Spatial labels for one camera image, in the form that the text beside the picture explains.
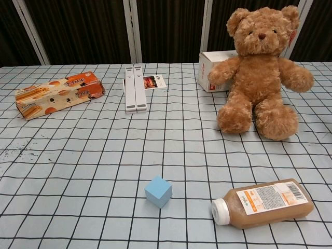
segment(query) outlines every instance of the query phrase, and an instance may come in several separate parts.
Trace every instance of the brown teddy bear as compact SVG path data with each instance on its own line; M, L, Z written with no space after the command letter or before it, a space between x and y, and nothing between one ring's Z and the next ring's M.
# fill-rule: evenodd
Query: brown teddy bear
M297 115L283 104L281 84L295 92L306 92L313 86L313 76L279 55L298 25L295 6L253 12L239 8L231 15L227 30L234 38L238 56L220 62L208 76L212 85L233 79L227 103L217 117L223 132L247 131L253 109L261 135L283 140L297 131Z

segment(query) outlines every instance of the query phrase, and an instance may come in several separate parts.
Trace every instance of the bottle cap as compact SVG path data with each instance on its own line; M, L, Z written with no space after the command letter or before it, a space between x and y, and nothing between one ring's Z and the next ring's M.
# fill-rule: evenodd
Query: bottle cap
M212 216L218 225L228 225L230 221L229 210L223 198L213 200L211 203Z

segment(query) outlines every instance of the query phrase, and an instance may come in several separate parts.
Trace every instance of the light blue block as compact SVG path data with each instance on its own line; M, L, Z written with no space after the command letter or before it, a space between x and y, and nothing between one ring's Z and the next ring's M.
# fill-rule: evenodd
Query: light blue block
M154 205L162 208L172 197L172 185L159 176L156 176L145 187L145 195Z

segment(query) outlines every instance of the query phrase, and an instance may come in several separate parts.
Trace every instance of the teddy bear leg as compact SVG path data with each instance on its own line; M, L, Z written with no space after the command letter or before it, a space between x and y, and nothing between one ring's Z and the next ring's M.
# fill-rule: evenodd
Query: teddy bear leg
M217 123L225 133L242 133L252 124L252 104L242 94L230 95L227 103L219 110Z
M258 132L268 139L280 141L297 131L297 115L283 104L281 97L260 102L255 107L255 115Z

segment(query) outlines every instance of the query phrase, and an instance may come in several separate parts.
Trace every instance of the snack box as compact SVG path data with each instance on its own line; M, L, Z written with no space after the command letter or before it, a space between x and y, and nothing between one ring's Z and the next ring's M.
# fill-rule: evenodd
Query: snack box
M30 120L104 94L102 82L89 71L18 90L15 102L22 116Z
M198 83L206 92L219 92L228 91L232 80L228 80L226 83L220 86L211 86L208 80L208 74L212 67L217 65L219 62L224 61L228 58L237 56L235 50L228 51L212 51L203 52L199 55L199 73L198 73Z

